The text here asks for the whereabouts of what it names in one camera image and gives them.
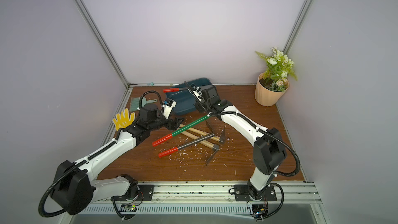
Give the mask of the green metal hoe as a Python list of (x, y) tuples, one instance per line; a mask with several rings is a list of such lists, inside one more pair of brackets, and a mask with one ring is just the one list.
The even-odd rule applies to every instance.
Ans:
[(184, 126), (184, 127), (182, 127), (182, 128), (178, 128), (176, 131), (174, 131), (174, 132), (172, 132), (172, 133), (170, 133), (170, 134), (168, 134), (168, 135), (166, 135), (166, 136), (164, 136), (164, 137), (162, 137), (162, 138), (160, 138), (160, 139), (154, 141), (154, 142), (152, 143), (152, 146), (153, 146), (153, 147), (156, 147), (156, 146), (158, 146), (158, 145), (160, 145), (160, 144), (166, 142), (167, 140), (170, 140), (172, 137), (175, 137), (175, 136), (177, 136), (177, 135), (179, 135), (179, 134), (182, 134), (183, 131), (186, 131), (186, 130), (188, 130), (189, 128), (192, 128), (192, 127), (198, 125), (198, 124), (201, 123), (201, 122), (204, 122), (204, 121), (207, 120), (208, 118), (210, 118), (210, 115), (203, 116), (203, 117), (201, 117), (201, 118), (195, 120), (194, 122), (192, 122), (192, 123), (190, 123), (190, 124), (188, 124), (188, 125), (186, 125), (186, 126)]

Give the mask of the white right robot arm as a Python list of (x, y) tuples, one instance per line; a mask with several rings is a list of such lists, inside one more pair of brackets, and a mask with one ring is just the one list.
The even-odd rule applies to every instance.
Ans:
[[(252, 121), (230, 101), (222, 100), (214, 85), (186, 86), (194, 96), (199, 112), (206, 112), (208, 117), (218, 118), (230, 125), (252, 145), (255, 170), (248, 181), (248, 192), (252, 199), (262, 199), (277, 175), (292, 177), (300, 172), (301, 163), (297, 153), (282, 140), (276, 128), (267, 129)], [(295, 169), (292, 172), (279, 171), (289, 152), (295, 160)]]

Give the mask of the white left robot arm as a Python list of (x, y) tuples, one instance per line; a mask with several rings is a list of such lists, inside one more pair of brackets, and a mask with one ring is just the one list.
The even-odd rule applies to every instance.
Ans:
[(170, 99), (158, 108), (148, 104), (140, 108), (138, 116), (127, 127), (117, 132), (117, 137), (95, 152), (78, 159), (61, 163), (55, 179), (39, 201), (42, 217), (55, 217), (65, 212), (76, 215), (90, 203), (112, 197), (136, 200), (141, 196), (137, 181), (123, 174), (112, 179), (99, 180), (98, 175), (127, 151), (148, 138), (152, 131), (165, 127), (176, 130), (182, 118), (172, 118), (176, 102)]

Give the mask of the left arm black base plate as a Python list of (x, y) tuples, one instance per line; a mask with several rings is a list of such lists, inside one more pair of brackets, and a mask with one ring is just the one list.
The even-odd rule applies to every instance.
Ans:
[(152, 200), (153, 193), (154, 193), (154, 185), (138, 184), (134, 186), (133, 189), (129, 189), (125, 195), (115, 196), (114, 200), (117, 202), (122, 202), (122, 201), (149, 202)]

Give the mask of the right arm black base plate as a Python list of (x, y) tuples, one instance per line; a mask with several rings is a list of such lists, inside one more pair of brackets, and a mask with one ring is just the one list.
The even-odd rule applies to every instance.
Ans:
[(235, 197), (235, 201), (238, 202), (277, 201), (276, 191), (274, 186), (266, 186), (262, 190), (256, 190), (256, 188), (252, 186), (238, 184), (233, 186), (233, 189), (230, 193)]

